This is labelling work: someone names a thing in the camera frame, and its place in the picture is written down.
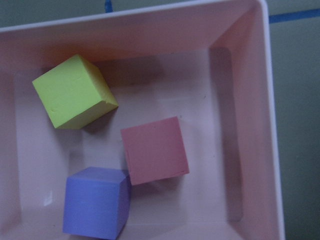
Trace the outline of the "yellow-green foam block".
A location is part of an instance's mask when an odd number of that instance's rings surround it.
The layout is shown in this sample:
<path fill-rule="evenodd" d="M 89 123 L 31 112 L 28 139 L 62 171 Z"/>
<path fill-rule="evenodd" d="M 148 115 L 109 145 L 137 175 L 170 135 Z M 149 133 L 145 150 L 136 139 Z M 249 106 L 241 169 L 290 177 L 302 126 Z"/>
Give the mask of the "yellow-green foam block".
<path fill-rule="evenodd" d="M 56 129 L 81 129 L 119 106 L 99 68 L 79 54 L 32 84 Z"/>

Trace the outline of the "purple foam block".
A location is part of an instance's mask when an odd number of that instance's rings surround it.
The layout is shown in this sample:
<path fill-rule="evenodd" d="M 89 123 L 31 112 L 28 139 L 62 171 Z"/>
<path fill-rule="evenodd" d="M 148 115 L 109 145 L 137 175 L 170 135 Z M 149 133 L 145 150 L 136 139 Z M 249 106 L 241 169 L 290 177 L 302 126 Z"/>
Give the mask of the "purple foam block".
<path fill-rule="evenodd" d="M 123 169 L 88 167 L 66 179 L 64 233 L 115 240 L 130 210 L 131 181 Z"/>

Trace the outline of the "pink foam block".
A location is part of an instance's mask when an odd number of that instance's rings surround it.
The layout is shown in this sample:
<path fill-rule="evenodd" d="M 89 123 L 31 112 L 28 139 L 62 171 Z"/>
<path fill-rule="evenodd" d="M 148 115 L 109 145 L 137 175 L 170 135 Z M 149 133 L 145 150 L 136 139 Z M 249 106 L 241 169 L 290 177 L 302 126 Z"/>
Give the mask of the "pink foam block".
<path fill-rule="evenodd" d="M 120 131 L 132 185 L 190 172 L 178 118 L 170 117 Z"/>

